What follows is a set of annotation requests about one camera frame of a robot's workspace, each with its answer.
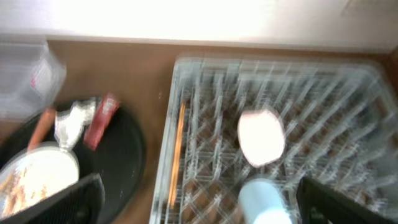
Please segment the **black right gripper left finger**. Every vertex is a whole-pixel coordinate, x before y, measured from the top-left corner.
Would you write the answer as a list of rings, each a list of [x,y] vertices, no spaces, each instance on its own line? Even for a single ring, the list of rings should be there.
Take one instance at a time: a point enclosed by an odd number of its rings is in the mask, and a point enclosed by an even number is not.
[[[2,224],[96,224],[105,201],[101,176],[92,173]]]

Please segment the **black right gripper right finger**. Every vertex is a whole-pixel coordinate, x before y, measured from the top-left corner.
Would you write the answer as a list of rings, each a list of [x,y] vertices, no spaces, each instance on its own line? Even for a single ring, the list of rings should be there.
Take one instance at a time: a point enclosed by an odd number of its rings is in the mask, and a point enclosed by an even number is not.
[[[303,224],[396,224],[310,177],[301,178],[296,199]]]

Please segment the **grey plate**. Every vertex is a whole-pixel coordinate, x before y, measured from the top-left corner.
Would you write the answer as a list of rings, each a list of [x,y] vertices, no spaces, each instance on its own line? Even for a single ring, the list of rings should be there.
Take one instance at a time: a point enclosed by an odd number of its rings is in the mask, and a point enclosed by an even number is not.
[[[1,169],[1,220],[75,184],[79,175],[75,153],[56,144],[18,152]]]

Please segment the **light blue cup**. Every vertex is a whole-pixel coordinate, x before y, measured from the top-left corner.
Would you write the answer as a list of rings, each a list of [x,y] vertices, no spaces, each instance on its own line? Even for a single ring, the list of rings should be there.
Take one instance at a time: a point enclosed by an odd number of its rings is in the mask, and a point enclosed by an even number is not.
[[[243,184],[238,203],[248,224],[292,224],[279,188],[268,179]]]

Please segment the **white tissue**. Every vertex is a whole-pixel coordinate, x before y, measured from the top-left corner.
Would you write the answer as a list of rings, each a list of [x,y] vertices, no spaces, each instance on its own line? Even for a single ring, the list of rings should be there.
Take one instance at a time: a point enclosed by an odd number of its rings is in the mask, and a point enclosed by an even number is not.
[[[57,112],[54,137],[59,148],[71,151],[81,137],[86,125],[89,125],[96,111],[96,99],[74,101],[67,111]]]

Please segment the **orange carrot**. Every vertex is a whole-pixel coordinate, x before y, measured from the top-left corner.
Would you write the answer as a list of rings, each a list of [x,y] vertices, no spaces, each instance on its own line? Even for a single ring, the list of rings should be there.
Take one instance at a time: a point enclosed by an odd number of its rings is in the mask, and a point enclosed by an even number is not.
[[[56,110],[53,108],[47,108],[41,115],[36,128],[31,136],[31,139],[28,143],[27,150],[35,149],[44,139],[45,135],[49,132],[50,128],[52,127],[55,117],[56,117]]]

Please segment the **pink bowl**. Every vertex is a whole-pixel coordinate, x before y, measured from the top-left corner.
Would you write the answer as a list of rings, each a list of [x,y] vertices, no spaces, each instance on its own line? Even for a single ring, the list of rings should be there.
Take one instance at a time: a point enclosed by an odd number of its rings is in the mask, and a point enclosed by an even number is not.
[[[285,149],[285,131],[273,109],[243,111],[237,126],[243,156],[253,167],[278,160]]]

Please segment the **red snack wrapper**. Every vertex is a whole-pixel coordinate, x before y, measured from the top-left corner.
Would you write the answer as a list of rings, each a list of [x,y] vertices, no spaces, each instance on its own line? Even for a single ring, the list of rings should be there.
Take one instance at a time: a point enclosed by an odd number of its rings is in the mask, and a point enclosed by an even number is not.
[[[119,109],[119,100],[111,93],[102,98],[99,107],[96,109],[93,120],[85,131],[83,144],[96,151],[104,132],[111,122],[115,112]]]

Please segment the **wooden chopstick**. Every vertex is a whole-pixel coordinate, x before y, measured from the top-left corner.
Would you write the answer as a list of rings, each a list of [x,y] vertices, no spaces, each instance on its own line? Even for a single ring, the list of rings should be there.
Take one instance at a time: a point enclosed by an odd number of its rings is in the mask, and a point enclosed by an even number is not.
[[[184,126],[186,104],[187,104],[186,101],[184,101],[181,104],[180,111],[178,114],[177,133],[176,133],[175,148],[174,148],[174,159],[173,159],[172,173],[170,177],[170,188],[169,188],[169,199],[168,199],[168,206],[170,209],[173,209],[175,206],[175,198],[177,194],[178,170],[180,166],[180,154],[181,154],[182,140],[183,140],[183,126]]]

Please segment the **grey dishwasher rack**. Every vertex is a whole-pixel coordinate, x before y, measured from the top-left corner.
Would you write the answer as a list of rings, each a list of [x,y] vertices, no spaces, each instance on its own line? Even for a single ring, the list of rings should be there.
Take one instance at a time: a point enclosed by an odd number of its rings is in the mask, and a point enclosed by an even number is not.
[[[168,206],[178,114],[186,101],[175,206]],[[285,129],[280,159],[245,160],[237,124],[244,110],[273,109]],[[263,177],[281,191],[293,223],[310,176],[397,220],[397,100],[365,63],[183,57],[170,89],[151,223],[243,223],[238,192]]]

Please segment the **round black tray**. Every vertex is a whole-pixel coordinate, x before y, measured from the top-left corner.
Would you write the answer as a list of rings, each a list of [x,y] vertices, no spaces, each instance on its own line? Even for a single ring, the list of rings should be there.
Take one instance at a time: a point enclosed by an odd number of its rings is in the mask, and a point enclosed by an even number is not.
[[[17,128],[1,146],[1,169],[18,152],[24,150],[40,119],[37,114]],[[56,144],[54,128],[45,135],[43,144]],[[96,151],[80,138],[71,150],[78,159],[82,179],[92,173],[101,176],[105,201],[97,223],[111,223],[138,190],[146,163],[146,147],[136,119],[120,106],[106,128]]]

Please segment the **rice and peanut shells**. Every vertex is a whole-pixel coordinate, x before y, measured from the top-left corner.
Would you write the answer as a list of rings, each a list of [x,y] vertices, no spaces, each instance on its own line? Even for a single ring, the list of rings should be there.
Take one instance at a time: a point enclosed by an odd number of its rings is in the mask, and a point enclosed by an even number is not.
[[[1,193],[6,194],[2,219],[13,216],[49,196],[41,170],[33,166],[12,172],[1,184]]]

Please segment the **clear plastic bin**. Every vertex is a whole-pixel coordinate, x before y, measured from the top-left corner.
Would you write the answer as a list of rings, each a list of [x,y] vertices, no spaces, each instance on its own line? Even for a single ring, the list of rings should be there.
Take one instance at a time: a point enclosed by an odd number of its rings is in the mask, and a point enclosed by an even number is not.
[[[46,42],[2,42],[1,119],[26,119],[52,105],[66,75]]]

